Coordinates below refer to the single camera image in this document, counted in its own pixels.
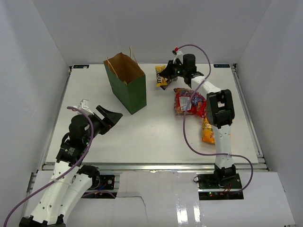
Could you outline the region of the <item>yellow m&m candy packet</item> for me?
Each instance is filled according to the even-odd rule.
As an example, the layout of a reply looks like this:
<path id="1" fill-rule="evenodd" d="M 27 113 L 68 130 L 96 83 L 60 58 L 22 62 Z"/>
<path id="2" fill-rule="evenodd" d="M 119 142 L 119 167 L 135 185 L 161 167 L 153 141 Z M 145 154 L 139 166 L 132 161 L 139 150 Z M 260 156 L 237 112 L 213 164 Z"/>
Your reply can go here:
<path id="1" fill-rule="evenodd" d="M 160 76 L 160 73 L 161 73 L 165 68 L 166 68 L 165 65 L 156 66 L 156 67 L 155 67 L 157 87 L 160 87 L 160 85 L 166 85 L 167 79 Z"/>

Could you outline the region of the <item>green brown paper bag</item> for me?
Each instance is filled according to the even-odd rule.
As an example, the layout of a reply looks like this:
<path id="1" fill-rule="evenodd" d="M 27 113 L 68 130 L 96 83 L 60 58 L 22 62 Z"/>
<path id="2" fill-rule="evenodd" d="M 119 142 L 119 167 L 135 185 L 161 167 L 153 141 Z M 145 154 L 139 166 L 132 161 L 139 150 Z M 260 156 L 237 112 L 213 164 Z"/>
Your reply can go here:
<path id="1" fill-rule="evenodd" d="M 104 66 L 113 94 L 130 114 L 147 105 L 146 75 L 132 49 L 128 55 L 120 52 L 107 58 Z"/>

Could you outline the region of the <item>large red snack bag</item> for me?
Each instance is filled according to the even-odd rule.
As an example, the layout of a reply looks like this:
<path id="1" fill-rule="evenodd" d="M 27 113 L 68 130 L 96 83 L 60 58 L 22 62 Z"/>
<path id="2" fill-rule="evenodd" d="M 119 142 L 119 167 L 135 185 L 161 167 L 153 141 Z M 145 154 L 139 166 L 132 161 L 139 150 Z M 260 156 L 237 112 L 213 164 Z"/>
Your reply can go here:
<path id="1" fill-rule="evenodd" d="M 193 90 L 188 88 L 175 88 L 175 102 L 174 109 L 176 115 L 197 115 L 204 118 L 205 108 L 206 108 L 206 99 L 198 92 L 193 94 Z"/>

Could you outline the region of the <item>orange snack bag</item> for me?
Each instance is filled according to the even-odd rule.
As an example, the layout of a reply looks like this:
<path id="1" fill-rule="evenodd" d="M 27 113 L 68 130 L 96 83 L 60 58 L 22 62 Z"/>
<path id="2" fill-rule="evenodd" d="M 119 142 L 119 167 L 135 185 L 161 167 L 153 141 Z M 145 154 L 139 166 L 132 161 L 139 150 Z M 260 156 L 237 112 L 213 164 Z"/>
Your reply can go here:
<path id="1" fill-rule="evenodd" d="M 202 123 L 202 141 L 209 144 L 215 144 L 214 132 L 206 116 Z"/>

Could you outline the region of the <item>dark brown chocolate bar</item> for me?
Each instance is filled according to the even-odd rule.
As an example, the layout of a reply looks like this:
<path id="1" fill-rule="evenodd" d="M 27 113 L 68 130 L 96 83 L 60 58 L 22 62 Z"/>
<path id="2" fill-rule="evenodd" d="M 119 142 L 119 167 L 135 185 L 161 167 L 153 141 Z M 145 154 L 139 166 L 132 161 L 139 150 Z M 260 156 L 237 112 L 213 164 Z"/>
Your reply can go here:
<path id="1" fill-rule="evenodd" d="M 177 78 L 174 78 L 172 80 L 167 80 L 166 81 L 166 85 L 160 85 L 160 88 L 165 90 L 170 84 L 176 82 L 178 79 Z"/>

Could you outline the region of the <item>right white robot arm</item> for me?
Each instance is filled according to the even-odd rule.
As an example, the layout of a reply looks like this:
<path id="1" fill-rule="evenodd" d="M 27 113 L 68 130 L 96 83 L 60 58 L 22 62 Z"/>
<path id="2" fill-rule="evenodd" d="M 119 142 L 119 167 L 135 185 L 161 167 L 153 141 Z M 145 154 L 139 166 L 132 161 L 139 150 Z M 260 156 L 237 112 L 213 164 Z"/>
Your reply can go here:
<path id="1" fill-rule="evenodd" d="M 182 77 L 194 92 L 206 99 L 206 117 L 212 126 L 216 158 L 214 162 L 214 184 L 218 188 L 226 188 L 231 178 L 236 176 L 236 168 L 231 151 L 231 125 L 235 117 L 232 93 L 213 85 L 209 80 L 211 71 L 205 76 L 197 70 L 196 57 L 173 51 L 174 59 L 168 61 L 161 77 L 174 79 Z"/>

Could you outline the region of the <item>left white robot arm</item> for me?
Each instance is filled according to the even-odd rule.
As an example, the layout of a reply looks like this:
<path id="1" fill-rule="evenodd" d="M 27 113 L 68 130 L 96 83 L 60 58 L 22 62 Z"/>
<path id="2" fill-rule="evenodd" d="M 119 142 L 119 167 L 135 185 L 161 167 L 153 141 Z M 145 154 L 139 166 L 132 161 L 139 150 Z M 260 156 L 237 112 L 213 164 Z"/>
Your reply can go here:
<path id="1" fill-rule="evenodd" d="M 106 134 L 123 115 L 101 106 L 96 110 L 103 118 L 88 108 L 69 109 L 78 114 L 72 117 L 69 131 L 62 138 L 52 177 L 42 188 L 43 196 L 30 215 L 21 219 L 21 227 L 64 227 L 84 193 L 99 186 L 99 169 L 82 162 L 93 139 Z"/>

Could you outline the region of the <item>right blue corner label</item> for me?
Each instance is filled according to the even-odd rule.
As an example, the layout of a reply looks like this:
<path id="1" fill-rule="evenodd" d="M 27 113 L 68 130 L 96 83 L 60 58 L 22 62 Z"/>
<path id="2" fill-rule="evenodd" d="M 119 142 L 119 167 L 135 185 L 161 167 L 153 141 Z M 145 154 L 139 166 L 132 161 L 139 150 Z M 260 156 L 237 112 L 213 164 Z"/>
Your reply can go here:
<path id="1" fill-rule="evenodd" d="M 215 68 L 230 68 L 229 64 L 214 64 Z"/>

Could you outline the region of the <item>blue corner label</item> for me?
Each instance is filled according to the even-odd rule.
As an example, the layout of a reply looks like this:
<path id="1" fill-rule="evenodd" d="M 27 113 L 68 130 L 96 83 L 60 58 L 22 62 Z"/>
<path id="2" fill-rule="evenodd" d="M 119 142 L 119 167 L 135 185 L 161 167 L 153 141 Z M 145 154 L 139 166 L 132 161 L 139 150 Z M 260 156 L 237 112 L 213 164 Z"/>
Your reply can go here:
<path id="1" fill-rule="evenodd" d="M 230 68 L 229 64 L 214 64 L 215 68 Z"/>
<path id="2" fill-rule="evenodd" d="M 76 65 L 73 65 L 73 68 L 74 69 L 88 69 L 89 68 L 89 64 L 76 64 Z"/>

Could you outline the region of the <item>left blue corner label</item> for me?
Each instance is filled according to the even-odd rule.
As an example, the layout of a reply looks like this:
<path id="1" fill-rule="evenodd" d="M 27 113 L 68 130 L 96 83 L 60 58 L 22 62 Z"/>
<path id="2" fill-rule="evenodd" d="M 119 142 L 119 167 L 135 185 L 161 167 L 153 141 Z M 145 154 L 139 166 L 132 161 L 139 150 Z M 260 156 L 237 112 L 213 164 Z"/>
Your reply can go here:
<path id="1" fill-rule="evenodd" d="M 73 65 L 73 68 L 74 69 L 88 69 L 89 68 L 89 64 L 76 64 L 76 65 Z"/>

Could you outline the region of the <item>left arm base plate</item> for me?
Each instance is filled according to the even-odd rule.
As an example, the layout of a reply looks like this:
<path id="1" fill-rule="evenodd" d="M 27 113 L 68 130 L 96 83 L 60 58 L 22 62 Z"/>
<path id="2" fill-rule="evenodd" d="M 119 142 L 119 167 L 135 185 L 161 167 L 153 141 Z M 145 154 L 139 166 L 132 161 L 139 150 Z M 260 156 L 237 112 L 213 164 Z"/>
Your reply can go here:
<path id="1" fill-rule="evenodd" d="M 97 175 L 92 177 L 92 186 L 89 190 L 113 190 L 115 187 L 114 175 Z"/>

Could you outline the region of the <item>aluminium front rail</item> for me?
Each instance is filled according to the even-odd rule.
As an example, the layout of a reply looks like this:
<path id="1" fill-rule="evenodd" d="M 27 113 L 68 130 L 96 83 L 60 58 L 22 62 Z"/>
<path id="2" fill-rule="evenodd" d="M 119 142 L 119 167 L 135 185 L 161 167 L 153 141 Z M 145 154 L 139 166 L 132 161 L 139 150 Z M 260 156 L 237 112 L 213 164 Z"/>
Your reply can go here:
<path id="1" fill-rule="evenodd" d="M 98 167 L 101 171 L 207 171 L 214 170 L 214 164 L 102 164 L 102 163 L 86 163 L 84 165 L 92 165 Z M 249 171 L 249 164 L 235 165 L 237 170 Z M 53 170 L 54 163 L 46 163 L 42 170 Z M 253 164 L 253 170 L 267 170 L 266 163 Z"/>

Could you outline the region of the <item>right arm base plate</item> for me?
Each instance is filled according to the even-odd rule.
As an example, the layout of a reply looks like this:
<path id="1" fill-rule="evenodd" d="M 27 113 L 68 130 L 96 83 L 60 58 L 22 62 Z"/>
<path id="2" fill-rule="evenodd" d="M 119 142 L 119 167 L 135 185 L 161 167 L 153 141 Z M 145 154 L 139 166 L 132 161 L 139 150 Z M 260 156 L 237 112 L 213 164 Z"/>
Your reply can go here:
<path id="1" fill-rule="evenodd" d="M 198 186 L 200 201 L 243 200 L 241 179 L 239 174 L 234 178 L 217 182 L 213 174 L 200 174 L 193 178 Z"/>

